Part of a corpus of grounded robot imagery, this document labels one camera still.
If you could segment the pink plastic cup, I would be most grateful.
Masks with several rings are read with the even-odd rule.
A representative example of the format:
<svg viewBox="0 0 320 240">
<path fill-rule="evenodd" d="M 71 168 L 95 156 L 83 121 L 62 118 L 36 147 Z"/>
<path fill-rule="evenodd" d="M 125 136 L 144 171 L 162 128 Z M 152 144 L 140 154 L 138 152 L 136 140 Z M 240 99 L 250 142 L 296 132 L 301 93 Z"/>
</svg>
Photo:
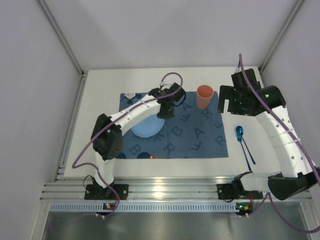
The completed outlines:
<svg viewBox="0 0 320 240">
<path fill-rule="evenodd" d="M 214 95 L 214 90 L 209 85 L 201 85 L 196 90 L 196 106 L 203 110 L 209 104 Z"/>
</svg>

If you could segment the light blue plate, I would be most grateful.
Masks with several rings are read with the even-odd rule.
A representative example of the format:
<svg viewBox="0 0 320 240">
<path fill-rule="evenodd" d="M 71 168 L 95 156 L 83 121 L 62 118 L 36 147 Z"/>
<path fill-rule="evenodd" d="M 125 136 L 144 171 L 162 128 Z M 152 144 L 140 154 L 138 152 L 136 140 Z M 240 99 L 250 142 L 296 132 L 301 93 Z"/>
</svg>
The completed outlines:
<svg viewBox="0 0 320 240">
<path fill-rule="evenodd" d="M 151 115 L 131 128 L 132 132 L 140 138 L 150 138 L 156 135 L 164 126 L 165 120 Z"/>
</svg>

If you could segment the blue metallic spoon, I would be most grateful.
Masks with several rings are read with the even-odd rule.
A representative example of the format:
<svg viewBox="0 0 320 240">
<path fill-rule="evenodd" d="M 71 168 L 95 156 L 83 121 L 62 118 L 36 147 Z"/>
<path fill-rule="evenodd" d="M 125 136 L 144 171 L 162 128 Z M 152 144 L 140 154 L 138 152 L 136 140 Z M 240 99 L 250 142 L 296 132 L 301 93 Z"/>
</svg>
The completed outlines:
<svg viewBox="0 0 320 240">
<path fill-rule="evenodd" d="M 247 163 L 247 167 L 248 167 L 248 170 L 251 172 L 252 171 L 252 168 L 251 168 L 251 165 L 249 163 L 249 160 L 248 160 L 248 156 L 246 154 L 246 152 L 249 154 L 249 157 L 252 161 L 252 163 L 255 165 L 256 162 L 255 160 L 253 159 L 253 156 L 248 148 L 248 145 L 243 137 L 244 135 L 244 129 L 242 126 L 238 125 L 236 128 L 235 128 L 235 134 L 236 134 L 236 139 L 237 141 L 240 143 L 241 145 L 241 148 L 242 148 L 242 151 L 243 151 L 243 154 L 244 154 L 244 157 L 245 157 L 245 160 L 246 160 L 246 163 Z"/>
</svg>

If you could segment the blue letter placemat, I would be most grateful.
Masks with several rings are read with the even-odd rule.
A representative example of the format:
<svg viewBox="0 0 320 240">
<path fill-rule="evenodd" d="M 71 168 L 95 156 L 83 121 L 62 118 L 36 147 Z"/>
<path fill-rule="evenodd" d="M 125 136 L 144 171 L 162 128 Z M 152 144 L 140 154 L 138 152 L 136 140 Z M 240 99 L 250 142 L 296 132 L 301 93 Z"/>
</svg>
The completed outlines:
<svg viewBox="0 0 320 240">
<path fill-rule="evenodd" d="M 174 117 L 165 119 L 154 136 L 142 138 L 129 129 L 122 138 L 118 159 L 212 159 L 227 158 L 228 148 L 222 115 L 215 92 L 206 109 L 196 106 L 196 93 L 187 92 Z"/>
</svg>

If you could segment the blue metallic fork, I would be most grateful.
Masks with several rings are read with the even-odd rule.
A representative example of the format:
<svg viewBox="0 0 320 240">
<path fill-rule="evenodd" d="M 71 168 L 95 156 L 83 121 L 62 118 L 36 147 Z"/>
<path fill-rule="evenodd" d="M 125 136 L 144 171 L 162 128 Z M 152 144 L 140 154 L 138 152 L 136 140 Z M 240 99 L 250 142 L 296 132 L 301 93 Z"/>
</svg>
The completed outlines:
<svg viewBox="0 0 320 240">
<path fill-rule="evenodd" d="M 244 145 L 245 145 L 245 147 L 246 147 L 246 149 L 247 149 L 247 152 L 248 152 L 248 154 L 249 154 L 249 156 L 250 156 L 250 158 L 251 158 L 251 161 L 252 161 L 252 163 L 254 164 L 254 165 L 256 165 L 256 161 L 255 161 L 255 159 L 253 158 L 253 155 L 252 155 L 252 153 L 251 153 L 251 151 L 250 151 L 250 149 L 249 149 L 249 147 L 248 147 L 248 145 L 247 145 L 247 143 L 246 143 L 246 141 L 245 141 L 245 138 L 242 136 L 242 141 L 243 141 L 243 143 L 244 143 Z"/>
</svg>

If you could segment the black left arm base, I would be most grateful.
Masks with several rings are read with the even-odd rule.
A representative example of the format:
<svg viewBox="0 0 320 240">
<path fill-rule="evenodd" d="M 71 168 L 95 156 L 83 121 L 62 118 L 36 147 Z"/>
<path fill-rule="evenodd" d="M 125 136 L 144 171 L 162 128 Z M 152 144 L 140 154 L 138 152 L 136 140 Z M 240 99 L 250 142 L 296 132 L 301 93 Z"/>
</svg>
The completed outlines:
<svg viewBox="0 0 320 240">
<path fill-rule="evenodd" d="M 91 184 L 85 185 L 85 180 L 91 178 Z M 109 188 L 103 188 L 100 186 L 92 175 L 87 175 L 82 182 L 85 188 L 84 199 L 85 200 L 126 200 L 129 194 L 128 184 L 114 184 L 112 183 L 111 188 L 118 194 L 116 194 Z"/>
</svg>

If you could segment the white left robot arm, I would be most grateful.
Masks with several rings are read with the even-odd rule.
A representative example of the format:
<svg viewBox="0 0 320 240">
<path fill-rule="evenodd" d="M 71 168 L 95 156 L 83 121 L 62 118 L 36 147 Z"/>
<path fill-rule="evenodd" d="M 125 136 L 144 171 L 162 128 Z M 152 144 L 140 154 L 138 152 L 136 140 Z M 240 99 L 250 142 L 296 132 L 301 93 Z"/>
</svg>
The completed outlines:
<svg viewBox="0 0 320 240">
<path fill-rule="evenodd" d="M 93 182 L 114 182 L 114 163 L 125 161 L 135 175 L 177 177 L 192 167 L 230 155 L 218 94 L 205 86 L 187 92 L 179 84 L 133 96 L 122 94 L 119 112 L 101 114 L 91 141 L 96 157 Z"/>
</svg>

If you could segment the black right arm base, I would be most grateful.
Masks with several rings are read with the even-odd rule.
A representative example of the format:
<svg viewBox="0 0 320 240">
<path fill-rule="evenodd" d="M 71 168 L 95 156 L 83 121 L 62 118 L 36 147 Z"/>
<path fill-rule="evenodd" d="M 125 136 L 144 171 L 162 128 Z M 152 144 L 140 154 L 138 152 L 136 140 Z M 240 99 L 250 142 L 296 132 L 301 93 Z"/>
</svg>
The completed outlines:
<svg viewBox="0 0 320 240">
<path fill-rule="evenodd" d="M 260 191 L 245 191 L 232 183 L 217 184 L 218 199 L 226 202 L 233 200 L 262 200 L 263 193 Z"/>
</svg>

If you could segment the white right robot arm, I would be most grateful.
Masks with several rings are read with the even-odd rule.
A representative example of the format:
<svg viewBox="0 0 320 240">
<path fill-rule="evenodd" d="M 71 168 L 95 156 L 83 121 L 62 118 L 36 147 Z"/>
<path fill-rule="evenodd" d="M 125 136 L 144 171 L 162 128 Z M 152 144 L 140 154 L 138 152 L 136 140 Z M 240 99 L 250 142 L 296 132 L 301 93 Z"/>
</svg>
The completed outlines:
<svg viewBox="0 0 320 240">
<path fill-rule="evenodd" d="M 231 75 L 233 86 L 227 90 L 231 114 L 256 117 L 279 160 L 280 171 L 242 173 L 234 179 L 245 192 L 270 192 L 286 200 L 315 186 L 318 181 L 298 147 L 298 138 L 289 118 L 286 101 L 278 87 L 261 87 L 253 69 Z"/>
</svg>

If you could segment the left corner frame post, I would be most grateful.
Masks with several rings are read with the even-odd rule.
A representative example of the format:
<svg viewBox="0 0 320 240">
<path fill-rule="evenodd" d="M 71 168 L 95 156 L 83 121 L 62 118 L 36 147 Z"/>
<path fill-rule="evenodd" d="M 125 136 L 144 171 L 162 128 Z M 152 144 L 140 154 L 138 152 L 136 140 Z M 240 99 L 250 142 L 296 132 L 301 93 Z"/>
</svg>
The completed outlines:
<svg viewBox="0 0 320 240">
<path fill-rule="evenodd" d="M 55 19 L 52 11 L 50 10 L 48 4 L 45 0 L 36 0 L 35 1 L 38 6 L 40 7 L 41 11 L 44 13 L 46 19 L 48 20 L 50 26 L 52 27 L 55 35 L 57 36 L 60 44 L 62 45 L 62 48 L 65 50 L 67 56 L 71 60 L 73 66 L 75 67 L 77 73 L 82 77 L 85 72 L 82 69 L 79 61 L 77 60 L 72 48 L 70 47 L 63 31 L 61 30 L 57 20 Z"/>
</svg>

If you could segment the corner frame post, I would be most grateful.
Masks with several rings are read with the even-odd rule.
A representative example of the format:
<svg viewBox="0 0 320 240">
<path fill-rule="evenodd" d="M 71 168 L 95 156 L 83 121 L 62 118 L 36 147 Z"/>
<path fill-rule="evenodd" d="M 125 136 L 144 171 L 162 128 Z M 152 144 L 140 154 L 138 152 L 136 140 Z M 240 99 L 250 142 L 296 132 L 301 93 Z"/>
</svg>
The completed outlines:
<svg viewBox="0 0 320 240">
<path fill-rule="evenodd" d="M 292 8 L 290 9 L 285 21 L 281 24 L 278 33 L 276 34 L 274 40 L 272 41 L 270 47 L 267 50 L 265 57 L 261 65 L 258 67 L 260 74 L 262 75 L 268 64 L 270 63 L 271 59 L 273 58 L 274 54 L 276 53 L 278 47 L 280 46 L 281 42 L 284 40 L 287 32 L 289 31 L 290 27 L 292 26 L 295 18 L 298 16 L 299 12 L 303 8 L 306 0 L 295 0 Z"/>
<path fill-rule="evenodd" d="M 63 31 L 61 30 L 57 20 L 55 19 L 52 11 L 50 10 L 48 4 L 45 0 L 36 0 L 35 1 L 38 6 L 40 7 L 41 11 L 44 13 L 46 19 L 48 20 L 50 26 L 52 27 L 55 35 L 57 36 L 60 44 L 62 45 L 62 48 L 65 50 L 67 56 L 71 60 L 73 66 L 75 67 L 77 73 L 82 77 L 85 72 L 82 69 L 79 61 L 77 60 L 72 48 L 70 47 Z"/>
</svg>

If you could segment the aluminium frame rail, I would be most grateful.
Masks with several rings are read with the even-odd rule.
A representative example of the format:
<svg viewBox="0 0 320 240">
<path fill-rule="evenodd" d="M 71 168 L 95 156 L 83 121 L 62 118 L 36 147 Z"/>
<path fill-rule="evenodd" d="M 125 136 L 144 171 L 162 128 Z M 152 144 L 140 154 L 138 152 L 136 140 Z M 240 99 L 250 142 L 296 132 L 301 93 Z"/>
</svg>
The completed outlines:
<svg viewBox="0 0 320 240">
<path fill-rule="evenodd" d="M 232 181 L 231 177 L 151 177 L 116 178 L 115 184 L 128 185 L 128 200 L 218 200 L 218 184 Z M 42 201 L 80 201 L 84 199 L 84 185 L 90 179 L 67 178 L 46 182 L 40 194 Z"/>
</svg>

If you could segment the right corner frame post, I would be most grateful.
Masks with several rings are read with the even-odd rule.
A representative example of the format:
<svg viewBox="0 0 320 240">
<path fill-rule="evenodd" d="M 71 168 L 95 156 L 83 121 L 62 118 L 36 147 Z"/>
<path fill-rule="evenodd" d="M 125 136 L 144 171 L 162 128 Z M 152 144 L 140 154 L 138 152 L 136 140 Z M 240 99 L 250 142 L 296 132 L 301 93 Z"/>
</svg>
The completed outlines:
<svg viewBox="0 0 320 240">
<path fill-rule="evenodd" d="M 284 40 L 287 32 L 289 31 L 290 27 L 292 26 L 295 18 L 298 16 L 299 12 L 303 8 L 306 0 L 295 0 L 292 8 L 290 9 L 285 21 L 281 24 L 278 33 L 276 34 L 274 40 L 272 41 L 270 47 L 267 50 L 265 57 L 261 65 L 258 67 L 260 74 L 262 75 L 268 64 L 270 63 L 271 59 L 273 58 L 274 54 L 276 53 L 278 47 L 280 46 L 281 42 Z"/>
</svg>

